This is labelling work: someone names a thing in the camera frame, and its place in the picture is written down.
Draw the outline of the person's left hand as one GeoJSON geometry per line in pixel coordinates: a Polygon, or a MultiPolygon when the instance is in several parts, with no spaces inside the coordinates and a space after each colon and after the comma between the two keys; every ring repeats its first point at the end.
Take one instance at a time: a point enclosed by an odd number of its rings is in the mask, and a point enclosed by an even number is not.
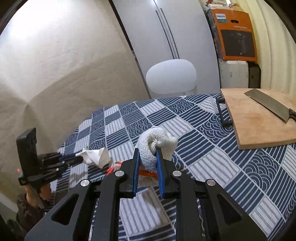
{"type": "Polygon", "coordinates": [[[23,186],[25,194],[18,195],[16,205],[19,210],[29,206],[33,208],[45,209],[49,200],[52,197],[50,184],[42,186],[39,191],[34,189],[30,184],[23,186]]]}

